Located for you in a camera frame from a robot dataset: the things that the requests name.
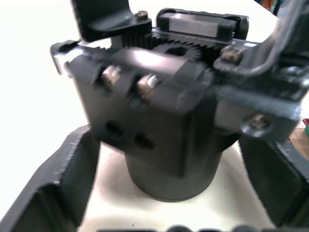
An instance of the shaft hole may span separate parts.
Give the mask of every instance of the shaft hole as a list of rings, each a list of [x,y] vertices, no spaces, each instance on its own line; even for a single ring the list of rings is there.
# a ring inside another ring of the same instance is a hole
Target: shaft hole
[[[145,134],[137,134],[134,138],[135,144],[144,150],[153,150],[154,149],[154,142],[151,140],[150,135]]]
[[[175,55],[175,56],[179,56],[182,57],[185,55],[185,53],[188,51],[188,49],[184,48],[184,47],[173,47],[170,48],[169,50],[166,51],[167,54],[170,55]]]
[[[124,131],[114,122],[106,123],[105,129],[113,139],[121,139],[124,135]]]

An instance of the metal screw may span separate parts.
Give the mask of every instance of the metal screw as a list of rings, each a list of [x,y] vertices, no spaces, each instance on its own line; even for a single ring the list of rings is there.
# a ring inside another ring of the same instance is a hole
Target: metal screw
[[[160,83],[155,75],[149,74],[143,76],[137,83],[137,90],[140,97],[149,100],[153,93],[153,89]]]
[[[256,130],[262,130],[270,123],[269,118],[263,114],[254,114],[249,117],[248,122]]]
[[[239,64],[242,59],[242,49],[233,45],[226,46],[221,50],[221,58],[233,64]]]
[[[136,14],[135,14],[135,17],[142,21],[142,20],[146,20],[148,19],[148,12],[147,11],[138,11]]]
[[[102,73],[103,83],[107,88],[112,88],[120,77],[121,68],[119,66],[108,66]]]

